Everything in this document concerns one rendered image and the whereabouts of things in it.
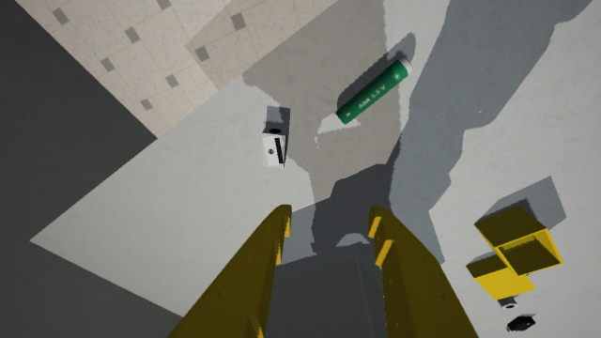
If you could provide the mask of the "green aaa battery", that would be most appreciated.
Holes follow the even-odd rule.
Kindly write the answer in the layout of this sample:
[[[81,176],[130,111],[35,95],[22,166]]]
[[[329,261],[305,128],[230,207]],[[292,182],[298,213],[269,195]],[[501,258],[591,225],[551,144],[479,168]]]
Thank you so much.
[[[335,113],[346,125],[412,72],[409,61],[404,56],[399,57]]]

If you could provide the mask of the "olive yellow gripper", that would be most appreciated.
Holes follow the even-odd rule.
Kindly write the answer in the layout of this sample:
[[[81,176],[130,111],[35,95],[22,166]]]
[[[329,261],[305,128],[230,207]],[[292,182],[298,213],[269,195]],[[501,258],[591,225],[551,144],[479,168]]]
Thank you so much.
[[[291,216],[291,205],[275,208],[166,338],[265,338]],[[370,208],[368,237],[382,270],[388,338],[479,338],[437,258],[390,211]]]

